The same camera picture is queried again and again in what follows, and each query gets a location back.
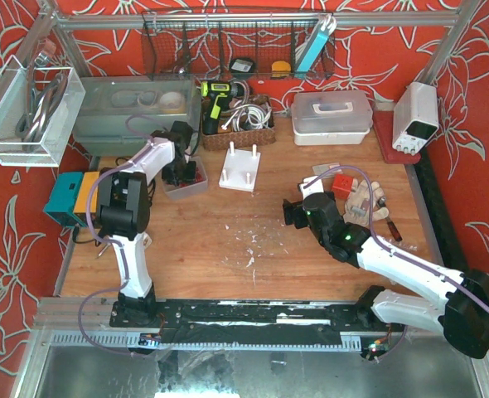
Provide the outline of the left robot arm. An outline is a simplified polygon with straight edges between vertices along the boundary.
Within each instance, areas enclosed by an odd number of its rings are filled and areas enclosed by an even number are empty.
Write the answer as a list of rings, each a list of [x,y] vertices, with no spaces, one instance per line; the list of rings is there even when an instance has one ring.
[[[103,240],[110,243],[119,265],[119,302],[148,311],[155,299],[148,274],[143,234],[151,214],[149,184],[157,175],[168,186],[196,181],[196,162],[188,154],[194,129],[175,121],[168,131],[153,132],[127,162],[103,172],[97,181],[95,216]]]

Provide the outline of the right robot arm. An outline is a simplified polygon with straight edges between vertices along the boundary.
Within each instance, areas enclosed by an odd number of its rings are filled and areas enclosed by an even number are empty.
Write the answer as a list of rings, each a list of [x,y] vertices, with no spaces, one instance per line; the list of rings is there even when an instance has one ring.
[[[283,202],[288,225],[309,228],[335,260],[380,274],[410,290],[372,286],[361,296],[383,323],[441,334],[462,354],[482,359],[489,350],[489,276],[478,269],[448,269],[396,248],[370,229],[345,222],[334,196],[315,192]]]

